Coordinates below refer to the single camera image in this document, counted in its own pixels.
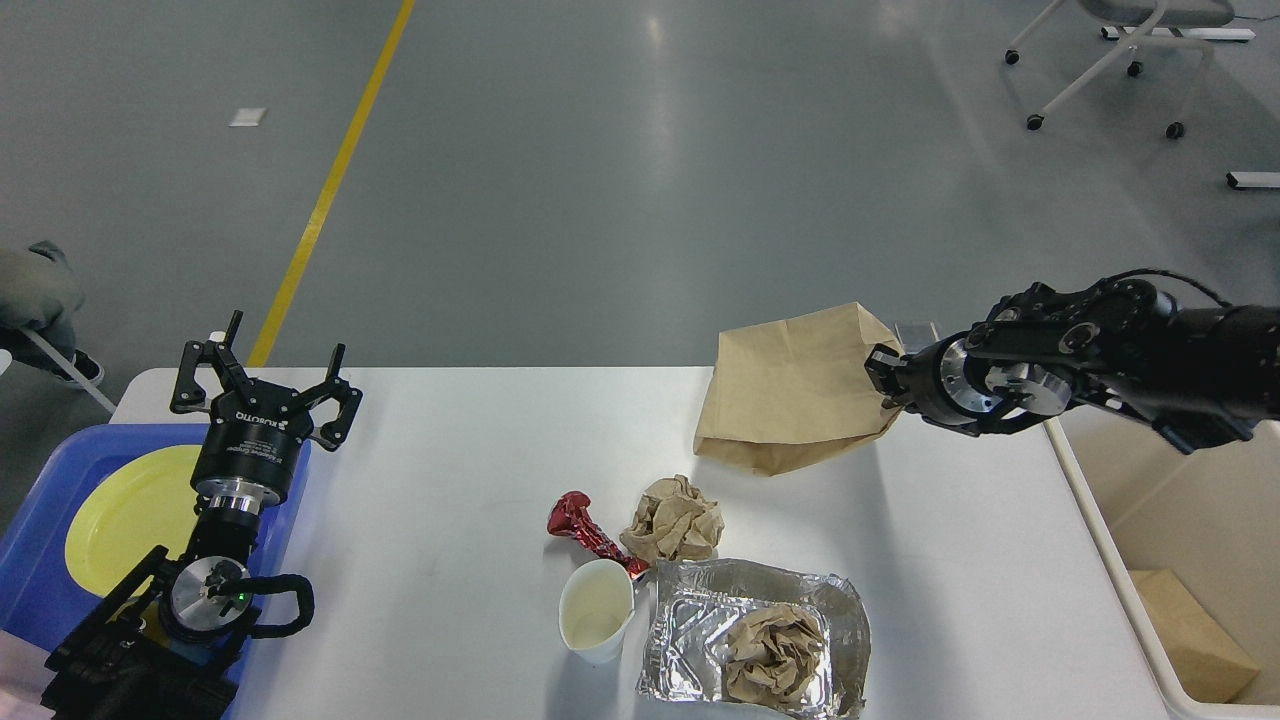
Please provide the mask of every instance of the foil container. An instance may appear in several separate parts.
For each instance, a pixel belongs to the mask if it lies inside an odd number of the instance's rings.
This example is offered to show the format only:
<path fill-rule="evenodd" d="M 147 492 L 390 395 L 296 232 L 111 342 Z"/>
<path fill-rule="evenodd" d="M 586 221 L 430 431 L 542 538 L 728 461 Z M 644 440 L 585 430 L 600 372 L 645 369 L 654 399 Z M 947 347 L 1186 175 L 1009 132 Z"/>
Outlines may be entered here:
<path fill-rule="evenodd" d="M 794 707 L 800 720 L 858 717 L 872 655 L 861 598 L 838 575 L 805 575 L 746 560 L 669 562 L 653 571 L 658 603 L 636 692 L 671 702 L 737 702 L 724 696 L 728 629 L 740 618 L 791 605 L 818 620 L 818 670 Z"/>

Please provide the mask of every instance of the black cable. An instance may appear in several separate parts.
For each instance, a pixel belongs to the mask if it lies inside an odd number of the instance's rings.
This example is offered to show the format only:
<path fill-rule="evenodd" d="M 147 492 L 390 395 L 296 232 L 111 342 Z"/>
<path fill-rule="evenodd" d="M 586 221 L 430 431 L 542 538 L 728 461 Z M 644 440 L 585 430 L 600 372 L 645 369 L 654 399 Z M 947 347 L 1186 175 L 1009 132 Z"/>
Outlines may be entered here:
<path fill-rule="evenodd" d="M 1222 300 L 1221 295 L 1219 295 L 1219 293 L 1213 292 L 1212 290 L 1204 287 L 1201 282 L 1198 282 L 1196 279 L 1192 279 L 1192 278 L 1189 278 L 1189 277 L 1187 277 L 1187 275 L 1184 275 L 1181 273 L 1175 273 L 1172 270 L 1157 270 L 1155 268 L 1138 268 L 1137 270 L 1129 270 L 1129 272 L 1125 272 L 1125 273 L 1120 273 L 1119 275 L 1111 275 L 1110 278 L 1106 278 L 1102 282 L 1105 282 L 1105 283 L 1112 283 L 1115 281 L 1120 281 L 1120 279 L 1124 279 L 1124 278 L 1132 278 L 1134 275 L 1160 275 L 1162 278 L 1172 278 L 1175 281 L 1183 281 L 1184 283 L 1187 283 L 1187 284 L 1194 287 L 1196 290 L 1203 292 L 1204 295 L 1207 295 L 1210 300 L 1212 300 L 1213 302 L 1217 302 L 1220 306 L 1222 306 L 1222 307 L 1230 307 L 1231 306 L 1231 302 L 1228 302 L 1226 300 Z"/>

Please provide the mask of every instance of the crumpled brown paper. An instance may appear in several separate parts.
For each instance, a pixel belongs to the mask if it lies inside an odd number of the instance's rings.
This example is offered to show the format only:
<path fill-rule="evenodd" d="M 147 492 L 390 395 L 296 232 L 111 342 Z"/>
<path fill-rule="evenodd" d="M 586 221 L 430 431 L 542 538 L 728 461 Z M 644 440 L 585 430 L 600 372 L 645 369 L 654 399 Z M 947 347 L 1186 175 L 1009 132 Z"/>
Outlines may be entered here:
<path fill-rule="evenodd" d="M 818 669 L 822 630 L 804 610 L 763 607 L 728 629 L 724 694 L 741 702 L 781 707 L 799 702 Z"/>
<path fill-rule="evenodd" d="M 1210 618 L 1172 570 L 1130 570 L 1169 662 L 1192 698 L 1230 702 L 1258 674 L 1258 664 Z"/>
<path fill-rule="evenodd" d="M 719 543 L 724 519 L 719 503 L 703 497 L 689 478 L 663 478 L 644 491 L 631 527 L 618 539 L 653 565 L 667 560 L 707 560 Z"/>
<path fill-rule="evenodd" d="M 863 368 L 893 333 L 852 302 L 719 334 L 694 454 L 777 475 L 884 434 L 897 418 Z"/>

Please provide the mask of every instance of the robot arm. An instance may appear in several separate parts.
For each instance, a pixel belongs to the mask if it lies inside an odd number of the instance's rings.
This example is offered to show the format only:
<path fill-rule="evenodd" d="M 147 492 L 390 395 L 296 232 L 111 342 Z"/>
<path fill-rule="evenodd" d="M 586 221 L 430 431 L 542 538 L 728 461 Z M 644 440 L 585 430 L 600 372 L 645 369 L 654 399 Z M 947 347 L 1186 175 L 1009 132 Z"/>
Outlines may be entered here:
<path fill-rule="evenodd" d="M 1138 275 L 1174 277 L 1219 306 L 1181 309 Z M 886 404 L 970 436 L 1014 433 L 1092 405 L 1151 425 L 1184 454 L 1253 437 L 1280 419 L 1280 307 L 1231 305 L 1162 270 L 1103 278 L 1080 292 L 1034 283 L 987 319 L 865 366 Z"/>

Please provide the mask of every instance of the red foil wrapper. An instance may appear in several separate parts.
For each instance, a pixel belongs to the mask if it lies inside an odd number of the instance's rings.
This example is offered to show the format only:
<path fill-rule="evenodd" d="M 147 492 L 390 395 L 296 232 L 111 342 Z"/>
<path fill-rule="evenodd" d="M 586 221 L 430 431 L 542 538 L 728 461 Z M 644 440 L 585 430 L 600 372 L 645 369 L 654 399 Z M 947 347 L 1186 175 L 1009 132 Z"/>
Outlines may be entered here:
<path fill-rule="evenodd" d="M 579 544 L 594 552 L 598 557 L 613 560 L 627 569 L 631 579 L 636 579 L 649 569 L 649 564 L 639 557 L 622 552 L 609 536 L 586 514 L 591 498 L 585 492 L 570 491 L 556 501 L 552 514 L 547 518 L 547 532 L 553 536 L 575 538 Z"/>

